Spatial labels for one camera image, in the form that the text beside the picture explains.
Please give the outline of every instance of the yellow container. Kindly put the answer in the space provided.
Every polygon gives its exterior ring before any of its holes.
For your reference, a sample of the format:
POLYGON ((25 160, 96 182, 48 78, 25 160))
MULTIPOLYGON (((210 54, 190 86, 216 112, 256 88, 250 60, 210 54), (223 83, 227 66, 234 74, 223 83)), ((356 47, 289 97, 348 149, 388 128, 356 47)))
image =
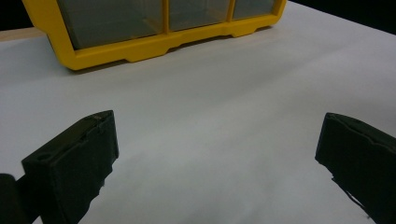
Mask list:
POLYGON ((22 0, 73 70, 164 55, 184 43, 238 37, 279 21, 286 0, 22 0))

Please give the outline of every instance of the plastic organizer case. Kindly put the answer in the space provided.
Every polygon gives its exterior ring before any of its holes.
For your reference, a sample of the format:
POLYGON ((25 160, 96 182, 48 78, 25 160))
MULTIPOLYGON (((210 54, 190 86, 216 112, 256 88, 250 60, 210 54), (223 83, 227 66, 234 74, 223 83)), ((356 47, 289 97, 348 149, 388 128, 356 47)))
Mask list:
POLYGON ((286 0, 22 0, 64 66, 164 55, 184 43, 275 24, 286 0))

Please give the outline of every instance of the dark background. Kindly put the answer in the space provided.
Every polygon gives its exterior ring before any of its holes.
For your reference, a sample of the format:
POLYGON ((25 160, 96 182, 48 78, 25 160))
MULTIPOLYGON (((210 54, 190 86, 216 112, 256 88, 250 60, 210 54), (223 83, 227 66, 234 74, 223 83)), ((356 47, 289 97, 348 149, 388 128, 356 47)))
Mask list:
MULTIPOLYGON (((291 0, 396 35, 396 8, 389 0, 291 0)), ((21 0, 0 0, 0 31, 33 26, 21 0)))

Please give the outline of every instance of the white surface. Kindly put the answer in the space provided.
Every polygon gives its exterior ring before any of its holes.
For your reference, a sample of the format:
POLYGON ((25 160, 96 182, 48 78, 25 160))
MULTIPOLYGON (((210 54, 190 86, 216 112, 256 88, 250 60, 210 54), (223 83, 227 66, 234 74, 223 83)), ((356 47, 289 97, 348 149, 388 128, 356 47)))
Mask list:
POLYGON ((293 3, 254 35, 82 75, 47 38, 3 42, 0 171, 113 109, 120 158, 81 223, 374 223, 314 157, 326 112, 396 136, 395 59, 395 35, 293 3))

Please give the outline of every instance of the container compartment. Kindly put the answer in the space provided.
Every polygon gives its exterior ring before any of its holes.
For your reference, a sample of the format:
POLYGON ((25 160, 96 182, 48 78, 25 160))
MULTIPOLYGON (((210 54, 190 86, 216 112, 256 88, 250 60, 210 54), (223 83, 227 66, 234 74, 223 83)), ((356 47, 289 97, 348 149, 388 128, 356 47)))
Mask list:
POLYGON ((169 0, 170 29, 190 29, 226 21, 229 0, 169 0))
POLYGON ((233 19, 271 14, 275 0, 235 0, 233 19))
POLYGON ((58 0, 75 49, 156 35, 163 31, 158 0, 58 0))

